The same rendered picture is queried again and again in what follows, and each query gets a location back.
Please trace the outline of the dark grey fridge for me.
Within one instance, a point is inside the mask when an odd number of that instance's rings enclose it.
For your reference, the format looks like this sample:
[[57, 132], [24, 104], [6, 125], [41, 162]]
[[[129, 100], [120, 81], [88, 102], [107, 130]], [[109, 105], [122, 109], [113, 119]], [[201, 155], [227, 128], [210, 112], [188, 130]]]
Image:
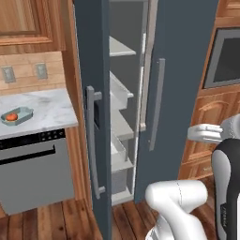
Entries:
[[74, 0], [92, 206], [175, 180], [219, 0]]

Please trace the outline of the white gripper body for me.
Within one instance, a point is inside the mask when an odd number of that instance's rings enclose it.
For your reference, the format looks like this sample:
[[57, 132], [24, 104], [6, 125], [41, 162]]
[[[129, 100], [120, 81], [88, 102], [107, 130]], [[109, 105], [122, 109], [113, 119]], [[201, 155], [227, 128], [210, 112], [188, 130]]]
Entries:
[[222, 131], [218, 125], [199, 124], [188, 128], [187, 138], [199, 143], [220, 143]]

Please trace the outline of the grey wall outlet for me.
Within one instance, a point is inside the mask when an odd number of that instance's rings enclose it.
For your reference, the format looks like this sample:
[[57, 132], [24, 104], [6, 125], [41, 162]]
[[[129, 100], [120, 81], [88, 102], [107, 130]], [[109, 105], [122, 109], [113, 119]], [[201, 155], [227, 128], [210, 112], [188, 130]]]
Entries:
[[16, 78], [12, 67], [1, 67], [5, 83], [15, 83]]
[[37, 77], [39, 79], [47, 79], [48, 78], [47, 68], [44, 63], [36, 64], [36, 72], [37, 72]]

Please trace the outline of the grey tupperware container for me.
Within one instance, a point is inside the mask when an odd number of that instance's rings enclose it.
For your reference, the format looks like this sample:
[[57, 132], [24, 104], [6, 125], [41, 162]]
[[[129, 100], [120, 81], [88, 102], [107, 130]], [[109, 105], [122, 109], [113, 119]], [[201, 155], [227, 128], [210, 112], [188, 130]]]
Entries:
[[[18, 107], [13, 109], [9, 112], [5, 112], [0, 116], [1, 122], [6, 126], [18, 126], [19, 124], [31, 119], [33, 117], [33, 109], [29, 109], [28, 107]], [[7, 121], [6, 116], [9, 113], [16, 113], [18, 114], [18, 119], [16, 121]]]

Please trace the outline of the wooden wall cupboard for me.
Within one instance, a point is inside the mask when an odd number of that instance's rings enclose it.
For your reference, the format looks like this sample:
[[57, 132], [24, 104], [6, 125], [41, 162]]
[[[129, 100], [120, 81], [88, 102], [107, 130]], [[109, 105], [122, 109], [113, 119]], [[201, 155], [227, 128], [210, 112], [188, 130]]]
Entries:
[[63, 51], [63, 0], [0, 0], [0, 55]]

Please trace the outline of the grey dishwasher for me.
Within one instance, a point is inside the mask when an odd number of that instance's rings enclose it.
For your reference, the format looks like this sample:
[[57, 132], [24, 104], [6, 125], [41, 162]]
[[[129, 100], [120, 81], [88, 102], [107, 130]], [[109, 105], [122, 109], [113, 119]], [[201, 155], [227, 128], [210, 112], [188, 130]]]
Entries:
[[63, 129], [0, 140], [0, 160], [49, 150], [56, 153], [0, 165], [0, 204], [8, 215], [74, 197]]

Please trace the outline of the white freezer drawer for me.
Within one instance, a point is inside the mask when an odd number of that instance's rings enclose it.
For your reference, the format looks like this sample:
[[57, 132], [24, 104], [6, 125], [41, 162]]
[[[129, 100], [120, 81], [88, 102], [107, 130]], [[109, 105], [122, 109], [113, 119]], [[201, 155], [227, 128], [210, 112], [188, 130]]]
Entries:
[[127, 175], [127, 170], [120, 170], [112, 173], [112, 194], [116, 194], [126, 190]]

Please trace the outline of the wooden side panel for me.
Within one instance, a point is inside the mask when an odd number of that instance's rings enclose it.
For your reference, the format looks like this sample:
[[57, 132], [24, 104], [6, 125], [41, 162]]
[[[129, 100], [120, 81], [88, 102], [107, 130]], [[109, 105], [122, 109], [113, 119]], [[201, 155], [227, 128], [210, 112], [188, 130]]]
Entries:
[[85, 200], [92, 207], [90, 173], [88, 167], [87, 144], [83, 116], [83, 93], [73, 0], [61, 0], [66, 49], [62, 52], [66, 77], [66, 87], [78, 126], [66, 129], [67, 148], [73, 177], [75, 199]]

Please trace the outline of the white freezer shelf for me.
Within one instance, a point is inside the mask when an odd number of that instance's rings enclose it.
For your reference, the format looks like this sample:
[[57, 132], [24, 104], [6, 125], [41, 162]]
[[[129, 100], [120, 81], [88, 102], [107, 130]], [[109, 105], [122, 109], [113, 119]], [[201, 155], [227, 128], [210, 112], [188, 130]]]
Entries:
[[131, 50], [128, 46], [118, 41], [117, 39], [110, 37], [110, 57], [135, 54], [136, 52]]
[[120, 141], [129, 140], [134, 137], [132, 128], [118, 110], [111, 112], [111, 127], [115, 136]]

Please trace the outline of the dark grey freezer door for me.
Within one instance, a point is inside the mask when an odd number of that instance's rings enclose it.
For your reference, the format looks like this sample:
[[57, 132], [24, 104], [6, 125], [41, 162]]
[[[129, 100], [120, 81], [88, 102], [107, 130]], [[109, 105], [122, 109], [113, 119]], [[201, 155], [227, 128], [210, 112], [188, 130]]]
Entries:
[[90, 167], [93, 212], [103, 240], [112, 240], [112, 174], [110, 117], [109, 0], [75, 0], [76, 30], [82, 79], [82, 97], [88, 155], [86, 87], [102, 99], [94, 104], [98, 185], [105, 192], [96, 198]]

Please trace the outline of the grey built-in oven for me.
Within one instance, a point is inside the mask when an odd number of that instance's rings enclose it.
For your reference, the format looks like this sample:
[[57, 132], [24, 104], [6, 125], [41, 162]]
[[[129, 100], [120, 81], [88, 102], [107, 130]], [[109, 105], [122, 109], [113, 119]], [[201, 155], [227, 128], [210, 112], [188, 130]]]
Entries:
[[240, 83], [240, 27], [218, 28], [202, 88], [238, 83]]

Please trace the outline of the white freezer bin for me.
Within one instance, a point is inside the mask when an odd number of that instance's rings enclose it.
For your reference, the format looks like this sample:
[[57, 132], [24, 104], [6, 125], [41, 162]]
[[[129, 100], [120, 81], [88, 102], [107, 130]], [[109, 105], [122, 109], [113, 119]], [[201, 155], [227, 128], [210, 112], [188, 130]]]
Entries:
[[126, 160], [126, 148], [114, 133], [111, 135], [111, 157], [113, 164], [124, 162]]
[[128, 100], [134, 95], [110, 73], [110, 99], [112, 110], [124, 110], [128, 107]]

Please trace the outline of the wooden cupboard run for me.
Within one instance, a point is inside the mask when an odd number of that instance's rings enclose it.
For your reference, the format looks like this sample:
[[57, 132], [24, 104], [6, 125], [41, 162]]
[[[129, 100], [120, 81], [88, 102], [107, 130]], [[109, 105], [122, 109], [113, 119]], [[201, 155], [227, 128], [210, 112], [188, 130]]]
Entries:
[[[214, 28], [206, 55], [202, 77], [210, 66], [214, 37], [221, 27], [240, 27], [240, 0], [219, 0]], [[200, 83], [191, 125], [220, 124], [225, 117], [240, 113], [240, 83], [206, 89]], [[212, 174], [211, 154], [215, 143], [186, 141], [179, 179], [201, 179]]]

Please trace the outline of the dark grey fridge door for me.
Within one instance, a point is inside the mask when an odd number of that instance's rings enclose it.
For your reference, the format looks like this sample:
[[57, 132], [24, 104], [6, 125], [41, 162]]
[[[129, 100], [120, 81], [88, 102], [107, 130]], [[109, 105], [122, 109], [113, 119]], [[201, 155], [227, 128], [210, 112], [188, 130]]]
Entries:
[[[139, 139], [136, 203], [145, 199], [148, 185], [178, 178], [217, 8], [218, 0], [158, 0], [146, 130]], [[166, 59], [165, 75], [157, 138], [150, 151], [159, 58]]]

